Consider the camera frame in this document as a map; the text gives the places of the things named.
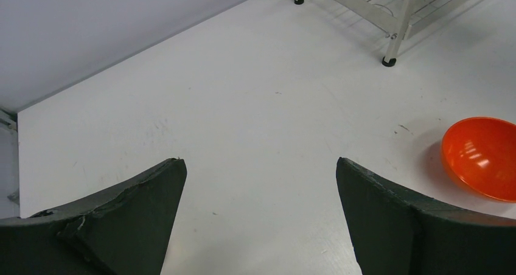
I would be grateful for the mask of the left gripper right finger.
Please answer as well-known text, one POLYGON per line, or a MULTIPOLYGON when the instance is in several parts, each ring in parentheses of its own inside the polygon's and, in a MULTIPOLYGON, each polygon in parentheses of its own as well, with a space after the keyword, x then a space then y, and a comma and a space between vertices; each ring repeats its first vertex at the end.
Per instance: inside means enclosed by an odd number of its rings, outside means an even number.
POLYGON ((347 158, 336 183, 363 274, 515 273, 515 220, 441 202, 347 158))

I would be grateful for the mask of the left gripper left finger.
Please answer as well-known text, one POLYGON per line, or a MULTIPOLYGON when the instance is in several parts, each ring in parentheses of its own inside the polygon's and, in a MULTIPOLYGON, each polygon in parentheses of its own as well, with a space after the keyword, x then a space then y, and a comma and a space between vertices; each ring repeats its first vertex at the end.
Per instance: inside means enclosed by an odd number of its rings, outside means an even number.
POLYGON ((159 274, 187 178, 170 158, 30 217, 1 220, 2 274, 159 274))

